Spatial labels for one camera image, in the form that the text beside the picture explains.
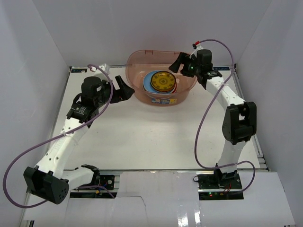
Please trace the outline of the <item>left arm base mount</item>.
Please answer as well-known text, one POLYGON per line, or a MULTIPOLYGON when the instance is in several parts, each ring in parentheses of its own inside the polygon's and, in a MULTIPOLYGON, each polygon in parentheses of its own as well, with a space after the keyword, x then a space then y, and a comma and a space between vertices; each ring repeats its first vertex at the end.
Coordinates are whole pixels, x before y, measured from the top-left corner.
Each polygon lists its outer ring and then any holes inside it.
POLYGON ((89 184, 82 185, 71 192, 73 198, 114 199, 116 197, 115 176, 97 175, 89 184))

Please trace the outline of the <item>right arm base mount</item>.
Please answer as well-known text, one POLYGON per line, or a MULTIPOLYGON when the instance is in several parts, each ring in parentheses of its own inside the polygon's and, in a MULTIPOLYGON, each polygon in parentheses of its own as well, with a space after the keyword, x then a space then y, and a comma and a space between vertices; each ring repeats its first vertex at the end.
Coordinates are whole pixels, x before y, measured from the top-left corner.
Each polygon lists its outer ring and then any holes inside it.
POLYGON ((243 200, 239 174, 223 183, 215 180, 213 174, 199 174, 193 177, 197 183, 200 201, 243 200))

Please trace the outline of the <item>yellow patterned brown-rimmed plate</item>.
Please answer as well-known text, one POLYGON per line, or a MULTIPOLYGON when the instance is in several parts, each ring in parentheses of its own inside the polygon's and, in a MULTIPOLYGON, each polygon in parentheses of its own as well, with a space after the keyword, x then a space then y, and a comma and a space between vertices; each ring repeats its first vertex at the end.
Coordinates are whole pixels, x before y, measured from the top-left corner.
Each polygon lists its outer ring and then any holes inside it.
POLYGON ((157 71, 152 74, 150 79, 151 86, 159 92, 170 92, 176 84, 176 77, 168 71, 157 71))

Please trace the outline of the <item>pale yellow plastic plate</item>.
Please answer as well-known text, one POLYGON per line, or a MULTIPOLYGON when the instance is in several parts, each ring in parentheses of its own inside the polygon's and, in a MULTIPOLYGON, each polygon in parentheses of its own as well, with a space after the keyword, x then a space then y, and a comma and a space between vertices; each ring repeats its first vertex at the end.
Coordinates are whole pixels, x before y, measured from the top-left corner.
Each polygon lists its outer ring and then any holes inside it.
POLYGON ((172 96, 171 93, 152 93, 152 92, 147 92, 146 95, 154 99, 169 99, 172 96))

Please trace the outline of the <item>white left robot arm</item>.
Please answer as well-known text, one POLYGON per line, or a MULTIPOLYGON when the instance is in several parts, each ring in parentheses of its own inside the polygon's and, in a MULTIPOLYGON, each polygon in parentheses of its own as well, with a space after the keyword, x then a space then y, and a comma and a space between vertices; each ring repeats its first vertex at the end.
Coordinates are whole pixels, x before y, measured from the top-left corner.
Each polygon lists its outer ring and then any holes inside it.
POLYGON ((44 200, 60 204, 70 190, 79 187, 94 189, 99 186, 100 170, 92 165, 83 164, 74 170, 65 169, 69 156, 80 139, 92 125, 92 119, 99 109, 107 103, 126 101, 134 94, 121 78, 115 77, 119 89, 106 80, 96 76, 84 79, 81 92, 73 100, 57 139, 34 168, 27 167, 23 173, 28 191, 44 200))

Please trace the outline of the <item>light blue plastic plate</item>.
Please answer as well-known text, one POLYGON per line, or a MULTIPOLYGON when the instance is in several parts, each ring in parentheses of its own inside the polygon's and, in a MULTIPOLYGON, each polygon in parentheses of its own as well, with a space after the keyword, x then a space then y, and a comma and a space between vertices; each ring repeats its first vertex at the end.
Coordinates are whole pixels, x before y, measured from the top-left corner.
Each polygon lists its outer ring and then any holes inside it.
POLYGON ((145 75, 145 77, 143 79, 143 88, 144 88, 144 90, 146 90, 148 92, 164 94, 164 92, 160 92, 151 86, 151 78, 156 72, 159 72, 159 70, 154 70, 154 71, 148 72, 145 75))

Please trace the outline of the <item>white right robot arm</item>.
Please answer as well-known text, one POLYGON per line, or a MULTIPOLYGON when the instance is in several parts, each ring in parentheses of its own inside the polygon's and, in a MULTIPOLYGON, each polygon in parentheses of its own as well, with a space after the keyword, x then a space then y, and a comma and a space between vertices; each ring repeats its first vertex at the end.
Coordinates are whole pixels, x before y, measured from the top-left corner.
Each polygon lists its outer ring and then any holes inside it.
POLYGON ((172 72, 180 72, 186 77, 195 77, 198 83, 218 101, 225 110, 222 133, 225 138, 219 161, 213 167, 214 184, 226 188, 237 174, 237 164, 246 143, 257 131, 257 106, 239 97, 223 79, 222 74, 213 69, 212 52, 198 50, 196 54, 181 52, 169 66, 172 72))

